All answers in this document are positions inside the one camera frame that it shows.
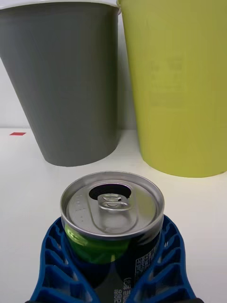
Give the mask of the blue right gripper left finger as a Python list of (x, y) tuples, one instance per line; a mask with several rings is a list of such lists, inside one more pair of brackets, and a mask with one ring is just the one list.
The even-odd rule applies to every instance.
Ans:
[(39, 277), (31, 303), (98, 303), (94, 289), (73, 264), (61, 218), (48, 229), (40, 254)]

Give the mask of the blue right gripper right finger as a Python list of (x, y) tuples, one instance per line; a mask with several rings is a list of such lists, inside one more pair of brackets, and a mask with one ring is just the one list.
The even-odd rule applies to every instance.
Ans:
[(184, 303), (196, 298), (186, 273), (183, 238), (164, 216), (159, 247), (151, 266), (131, 292), (132, 303)]

